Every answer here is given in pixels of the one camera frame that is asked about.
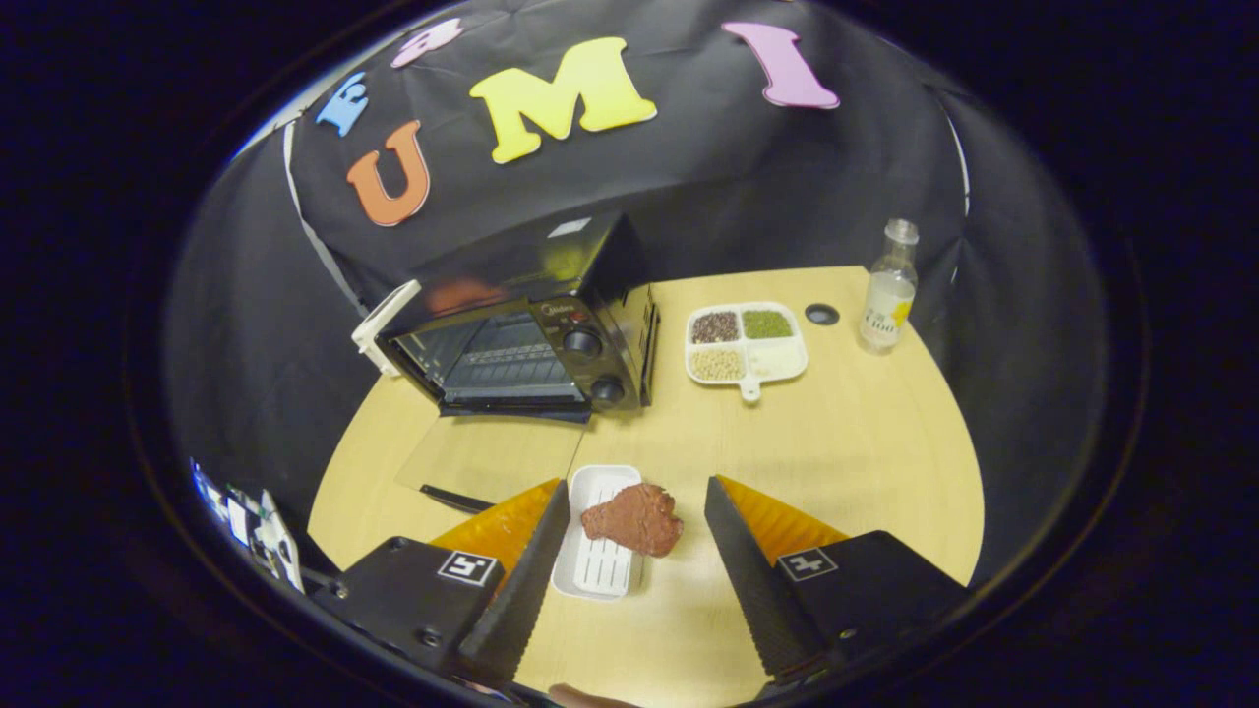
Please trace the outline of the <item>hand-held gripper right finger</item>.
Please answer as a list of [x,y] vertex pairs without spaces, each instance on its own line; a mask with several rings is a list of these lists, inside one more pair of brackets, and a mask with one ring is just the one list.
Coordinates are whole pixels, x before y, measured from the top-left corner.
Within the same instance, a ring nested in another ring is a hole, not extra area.
[[861,671],[971,596],[886,530],[846,535],[723,475],[704,517],[773,688]]

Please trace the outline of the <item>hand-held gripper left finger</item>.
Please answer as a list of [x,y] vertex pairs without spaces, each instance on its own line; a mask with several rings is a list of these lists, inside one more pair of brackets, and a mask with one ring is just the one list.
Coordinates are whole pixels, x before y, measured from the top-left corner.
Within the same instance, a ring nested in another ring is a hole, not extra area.
[[551,479],[431,542],[395,535],[319,590],[315,602],[388,653],[490,689],[512,683],[570,527]]

